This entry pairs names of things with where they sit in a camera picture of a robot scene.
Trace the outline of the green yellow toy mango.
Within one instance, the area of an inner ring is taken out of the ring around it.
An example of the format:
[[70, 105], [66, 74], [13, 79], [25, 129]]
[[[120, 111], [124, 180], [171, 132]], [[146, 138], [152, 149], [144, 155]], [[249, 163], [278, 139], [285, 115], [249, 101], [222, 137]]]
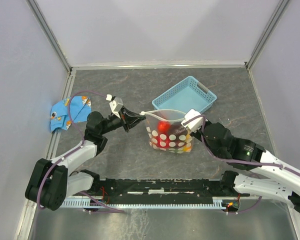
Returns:
[[189, 153], [193, 148], [193, 138], [190, 135], [186, 136], [183, 145], [179, 148], [179, 151]]

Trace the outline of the clear dotted zip top bag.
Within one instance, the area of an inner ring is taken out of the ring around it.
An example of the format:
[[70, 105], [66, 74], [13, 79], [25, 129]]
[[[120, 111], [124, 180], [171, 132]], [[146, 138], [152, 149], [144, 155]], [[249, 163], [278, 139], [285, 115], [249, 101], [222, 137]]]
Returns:
[[149, 145], [155, 150], [170, 153], [189, 153], [193, 149], [190, 131], [182, 125], [185, 113], [173, 109], [142, 111]]

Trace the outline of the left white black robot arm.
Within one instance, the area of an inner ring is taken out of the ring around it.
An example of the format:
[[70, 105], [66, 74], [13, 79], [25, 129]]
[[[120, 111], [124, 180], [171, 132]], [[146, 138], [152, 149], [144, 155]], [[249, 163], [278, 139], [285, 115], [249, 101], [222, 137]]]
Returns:
[[87, 116], [83, 140], [77, 146], [50, 160], [41, 158], [36, 162], [25, 198], [40, 208], [55, 211], [69, 196], [83, 191], [96, 195], [101, 189], [100, 176], [86, 169], [77, 174], [73, 172], [104, 150], [108, 142], [105, 134], [118, 128], [128, 132], [145, 118], [125, 107], [107, 118], [98, 111], [91, 112]]

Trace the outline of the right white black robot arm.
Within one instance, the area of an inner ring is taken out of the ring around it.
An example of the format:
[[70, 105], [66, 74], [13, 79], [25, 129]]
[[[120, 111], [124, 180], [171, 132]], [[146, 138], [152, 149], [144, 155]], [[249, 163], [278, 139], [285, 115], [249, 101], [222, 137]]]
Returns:
[[300, 213], [300, 169], [280, 160], [255, 142], [234, 137], [222, 124], [205, 121], [201, 141], [211, 155], [233, 168], [264, 176], [263, 179], [238, 174], [219, 183], [226, 196], [234, 192], [257, 195], [284, 202]]

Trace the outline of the dark red toy fruit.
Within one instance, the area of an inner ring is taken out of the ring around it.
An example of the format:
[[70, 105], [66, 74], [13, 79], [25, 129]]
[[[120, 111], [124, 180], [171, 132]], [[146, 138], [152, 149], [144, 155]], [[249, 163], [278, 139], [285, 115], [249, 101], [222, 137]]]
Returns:
[[187, 134], [188, 130], [182, 124], [171, 125], [169, 129], [169, 135], [175, 135], [176, 137], [186, 136]]

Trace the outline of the red toy wax apple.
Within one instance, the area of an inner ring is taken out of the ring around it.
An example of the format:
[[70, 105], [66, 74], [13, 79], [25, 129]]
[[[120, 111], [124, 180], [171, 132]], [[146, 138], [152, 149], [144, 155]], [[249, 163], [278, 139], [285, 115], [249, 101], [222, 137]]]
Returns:
[[171, 124], [168, 121], [159, 121], [157, 123], [157, 130], [160, 133], [167, 133], [168, 130], [170, 129]]

